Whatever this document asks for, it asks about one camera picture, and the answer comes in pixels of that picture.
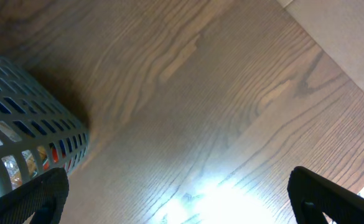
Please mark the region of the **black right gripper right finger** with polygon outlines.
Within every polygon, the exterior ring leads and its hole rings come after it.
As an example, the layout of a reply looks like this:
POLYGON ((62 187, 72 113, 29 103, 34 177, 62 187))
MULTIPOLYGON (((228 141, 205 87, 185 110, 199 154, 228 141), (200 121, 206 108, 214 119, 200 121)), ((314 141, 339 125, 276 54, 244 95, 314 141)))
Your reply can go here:
POLYGON ((364 223, 364 198, 297 166, 289 177, 287 192, 298 224, 364 223))

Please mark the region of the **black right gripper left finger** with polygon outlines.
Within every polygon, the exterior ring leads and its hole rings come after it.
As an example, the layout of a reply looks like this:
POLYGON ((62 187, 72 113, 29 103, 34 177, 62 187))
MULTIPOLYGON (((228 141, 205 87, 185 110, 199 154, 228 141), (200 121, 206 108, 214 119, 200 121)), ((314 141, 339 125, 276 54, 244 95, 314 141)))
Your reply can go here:
POLYGON ((50 169, 0 197, 0 223, 59 223, 68 193, 65 169, 50 169))

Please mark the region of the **dark grey plastic basket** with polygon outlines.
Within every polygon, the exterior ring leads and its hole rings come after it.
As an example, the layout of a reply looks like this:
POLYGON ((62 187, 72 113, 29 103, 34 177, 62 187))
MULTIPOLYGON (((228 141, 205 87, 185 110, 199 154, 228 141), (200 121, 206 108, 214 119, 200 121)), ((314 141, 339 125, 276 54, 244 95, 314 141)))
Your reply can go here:
MULTIPOLYGON (((84 144, 88 154, 87 128, 29 73, 0 56, 0 156, 11 147, 61 140, 84 144)), ((0 197, 9 192, 0 175, 0 197)))

